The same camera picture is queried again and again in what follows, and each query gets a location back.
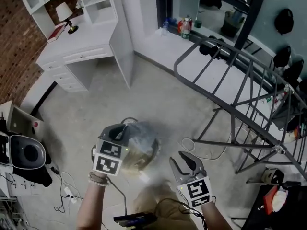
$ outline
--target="person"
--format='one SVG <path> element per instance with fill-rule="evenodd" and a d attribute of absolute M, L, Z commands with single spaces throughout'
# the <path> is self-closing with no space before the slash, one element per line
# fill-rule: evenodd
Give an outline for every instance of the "person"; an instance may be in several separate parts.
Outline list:
<path fill-rule="evenodd" d="M 77 215 L 77 230 L 99 230 L 102 226 L 102 208 L 107 177 L 99 172 L 91 172 L 87 191 Z M 134 200 L 135 213 L 152 212 L 157 221 L 143 227 L 147 230 L 197 230 L 189 214 L 179 211 L 175 192 L 164 182 L 142 190 Z M 201 206 L 208 230 L 232 230 L 213 202 Z"/>

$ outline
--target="lamp shade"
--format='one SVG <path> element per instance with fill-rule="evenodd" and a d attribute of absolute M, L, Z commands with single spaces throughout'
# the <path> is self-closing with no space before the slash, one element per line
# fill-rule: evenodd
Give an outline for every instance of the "lamp shade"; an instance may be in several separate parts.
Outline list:
<path fill-rule="evenodd" d="M 71 9 L 68 7 L 67 3 L 65 2 L 57 6 L 56 11 L 59 17 L 59 21 L 64 21 L 72 15 Z"/>

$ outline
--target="lamp base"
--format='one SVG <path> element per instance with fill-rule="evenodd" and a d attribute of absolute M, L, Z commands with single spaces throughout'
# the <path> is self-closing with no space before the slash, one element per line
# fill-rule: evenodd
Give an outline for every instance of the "lamp base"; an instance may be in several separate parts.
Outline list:
<path fill-rule="evenodd" d="M 71 25 L 71 28 L 68 30 L 68 34 L 72 34 L 74 33 L 75 31 L 78 30 L 78 26 L 77 25 Z"/>

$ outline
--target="black metal frame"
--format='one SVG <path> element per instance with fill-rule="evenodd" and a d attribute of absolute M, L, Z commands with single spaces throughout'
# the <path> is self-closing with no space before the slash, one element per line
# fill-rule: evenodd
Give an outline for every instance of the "black metal frame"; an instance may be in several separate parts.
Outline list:
<path fill-rule="evenodd" d="M 242 27 L 241 33 L 239 34 L 235 48 L 242 49 L 244 43 L 246 42 L 248 35 L 257 19 L 257 16 L 259 14 L 259 11 L 261 9 L 261 5 L 263 3 L 263 0 L 222 0 L 225 1 L 238 9 L 240 9 L 242 12 L 245 12 L 247 14 L 246 21 Z M 157 15 L 158 15 L 158 26 L 162 27 L 163 22 L 167 17 L 172 17 L 172 6 L 173 2 L 172 0 L 156 0 L 157 2 Z M 169 31 L 175 34 L 179 34 L 176 26 L 170 26 Z M 190 41 L 196 42 L 200 38 L 202 38 L 203 35 L 199 34 L 193 30 L 191 30 L 190 35 Z"/>
<path fill-rule="evenodd" d="M 185 77 L 181 76 L 177 71 L 177 67 L 178 67 L 179 63 L 181 61 L 183 61 L 200 44 L 205 43 L 205 42 L 206 43 L 212 43 L 212 44 L 216 45 L 219 48 L 220 51 L 223 51 L 224 49 L 227 48 L 231 52 L 231 54 L 235 55 L 235 57 L 231 60 L 230 64 L 227 67 L 227 70 L 223 74 L 221 80 L 219 81 L 219 83 L 217 84 L 217 86 L 215 87 L 215 89 L 212 93 L 208 92 L 207 90 L 198 86 L 196 84 L 195 80 L 189 81 Z M 196 77 L 197 79 L 206 71 L 207 67 L 212 63 L 213 59 L 215 59 L 216 56 L 217 56 L 217 54 L 215 54 L 212 57 L 212 59 L 208 62 L 208 64 L 206 64 L 206 66 L 204 66 L 204 69 Z M 241 84 L 241 86 L 240 86 L 240 88 L 239 88 L 239 90 L 236 94 L 236 97 L 235 97 L 233 103 L 228 104 L 225 101 L 218 98 L 215 94 L 216 94 L 217 90 L 219 89 L 219 87 L 221 86 L 223 80 L 225 79 L 225 77 L 226 77 L 228 71 L 230 70 L 230 68 L 232 67 L 232 65 L 236 61 L 239 60 L 239 56 L 242 56 L 242 57 L 248 59 L 249 64 L 246 65 L 246 68 L 247 68 L 246 74 L 244 76 L 242 84 Z M 260 66 L 263 69 L 261 81 L 260 81 L 260 84 L 259 84 L 260 88 L 259 88 L 259 92 L 258 92 L 258 95 L 257 95 L 256 98 L 254 98 L 253 94 L 252 94 L 253 93 L 253 85 L 254 85 L 254 82 L 255 82 L 255 79 L 254 79 L 254 64 L 257 64 L 258 66 Z M 264 79 L 265 79 L 264 76 L 265 76 L 266 72 L 273 75 L 276 78 L 276 82 L 272 84 L 273 91 L 271 91 L 271 92 L 269 92 L 268 94 L 265 94 L 265 95 L 260 95 L 261 90 L 264 89 L 263 83 L 264 83 Z M 275 165 L 285 165 L 285 164 L 287 164 L 287 165 L 294 165 L 298 169 L 298 171 L 302 174 L 302 176 L 305 178 L 305 180 L 307 180 L 307 174 L 305 172 L 306 166 L 304 168 L 301 167 L 301 161 L 302 161 L 302 156 L 303 156 L 303 153 L 304 153 L 305 142 L 306 142 L 306 134 L 307 134 L 306 125 L 305 125 L 305 129 L 303 131 L 305 136 L 301 140 L 300 150 L 299 150 L 299 154 L 298 154 L 297 158 L 294 158 L 294 156 L 295 156 L 295 151 L 296 151 L 298 142 L 296 141 L 294 152 L 292 154 L 288 151 L 287 147 L 284 144 L 284 139 L 285 139 L 285 135 L 286 135 L 286 131 L 287 131 L 287 125 L 288 125 L 288 122 L 290 120 L 290 116 L 291 115 L 293 116 L 293 114 L 290 113 L 291 99 L 294 98 L 299 103 L 299 110 L 300 111 L 298 113 L 296 113 L 296 115 L 299 115 L 299 117 L 300 117 L 299 123 L 301 123 L 301 115 L 300 114 L 302 112 L 302 109 L 307 109 L 307 105 L 301 99 L 301 97 L 295 92 L 295 90 L 283 78 L 281 78 L 278 74 L 276 74 L 269 67 L 265 66 L 264 64 L 262 64 L 261 62 L 259 62 L 255 58 L 253 58 L 251 55 L 246 54 L 246 53 L 244 53 L 244 52 L 236 49 L 235 47 L 232 47 L 232 46 L 230 46 L 230 45 L 228 45 L 224 42 L 221 42 L 219 40 L 212 39 L 212 38 L 207 38 L 207 37 L 204 37 L 203 39 L 199 40 L 197 43 L 192 45 L 183 55 L 181 55 L 176 60 L 176 62 L 174 64 L 174 74 L 182 83 L 191 87 L 195 91 L 203 94 L 204 96 L 208 97 L 211 101 L 215 102 L 217 105 L 220 106 L 220 108 L 213 110 L 213 111 L 215 111 L 215 114 L 213 115 L 212 119 L 210 120 L 210 122 L 208 123 L 206 128 L 203 130 L 201 135 L 197 139 L 192 139 L 195 143 L 217 145 L 217 146 L 223 146 L 223 147 L 228 146 L 228 147 L 241 148 L 246 153 L 246 156 L 245 156 L 244 161 L 242 162 L 240 168 L 236 171 L 236 174 L 241 173 L 245 170 L 248 170 L 248 169 L 250 169 L 250 168 L 252 168 L 252 167 L 254 167 L 254 166 L 256 166 L 260 163 L 275 164 Z M 239 97 L 241 96 L 241 93 L 244 89 L 244 86 L 247 82 L 248 77 L 250 77 L 250 80 L 251 80 L 250 81 L 250 83 L 251 83 L 250 98 L 247 99 L 246 101 L 238 102 Z M 275 98 L 277 96 L 277 94 L 280 92 L 277 89 L 277 85 L 279 85 L 279 84 L 285 85 L 285 88 L 281 91 L 283 91 L 283 92 L 287 91 L 287 95 L 283 99 L 284 103 L 287 102 L 287 115 L 286 115 L 285 124 L 284 124 L 284 127 L 283 127 L 284 130 L 283 130 L 283 135 L 282 135 L 281 140 L 278 140 L 272 134 L 270 134 L 269 128 L 270 128 L 270 126 L 273 122 L 273 118 L 279 113 L 279 109 L 283 105 L 283 102 L 279 105 L 279 107 L 275 111 L 273 111 L 274 101 L 272 101 L 272 108 L 271 108 L 269 117 L 265 116 L 262 112 L 260 112 L 257 109 L 257 105 L 259 103 L 259 100 L 264 99 L 264 98 L 269 97 L 269 96 L 272 96 L 273 98 Z M 243 105 L 243 104 L 248 104 L 248 110 L 247 110 L 246 114 L 244 114 L 244 113 L 242 113 L 242 112 L 240 112 L 239 110 L 236 109 L 236 107 Z M 248 112 L 249 112 L 250 108 L 252 108 L 251 109 L 252 113 L 249 116 Z M 217 116 L 217 113 L 222 109 L 225 110 L 226 112 L 228 112 L 231 115 L 231 134 L 232 134 L 231 142 L 217 142 L 217 141 L 202 140 L 203 135 L 206 133 L 209 126 L 212 124 L 213 120 Z M 256 115 L 260 115 L 261 117 L 263 117 L 261 125 L 259 125 L 255 122 Z M 235 130 L 235 118 L 239 119 L 242 122 L 237 133 L 236 133 L 236 130 Z M 238 134 L 239 134 L 243 125 L 246 125 L 249 128 L 249 132 L 248 132 L 248 135 L 246 136 L 245 141 L 243 143 L 239 143 L 236 138 L 237 138 L 237 136 L 238 136 Z M 247 138 L 249 137 L 251 131 L 256 134 L 256 138 L 253 139 L 252 144 L 246 144 Z M 260 137 L 262 139 L 262 141 L 263 141 L 262 145 L 256 144 L 258 137 Z M 260 150 L 257 157 L 252 154 L 252 151 L 254 149 Z M 263 151 L 263 150 L 268 150 L 269 153 L 267 155 L 263 156 L 262 158 L 260 158 L 261 151 Z M 288 158 L 289 162 L 287 162 L 287 163 L 284 163 L 284 162 L 268 162 L 268 159 L 270 157 L 276 155 L 277 153 L 285 155 Z M 249 156 L 254 160 L 254 162 L 252 164 L 244 167 L 244 165 L 245 165 Z"/>

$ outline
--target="bracelet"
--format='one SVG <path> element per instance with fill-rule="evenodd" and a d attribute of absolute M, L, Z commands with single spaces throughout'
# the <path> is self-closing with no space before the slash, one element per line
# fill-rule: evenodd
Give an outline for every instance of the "bracelet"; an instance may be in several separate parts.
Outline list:
<path fill-rule="evenodd" d="M 91 183 L 94 183 L 95 185 L 98 185 L 98 186 L 108 186 L 109 185 L 109 181 L 107 179 L 107 177 L 105 178 L 101 178 L 97 175 L 95 175 L 93 172 L 90 172 L 88 174 L 88 177 L 89 177 L 89 182 Z"/>

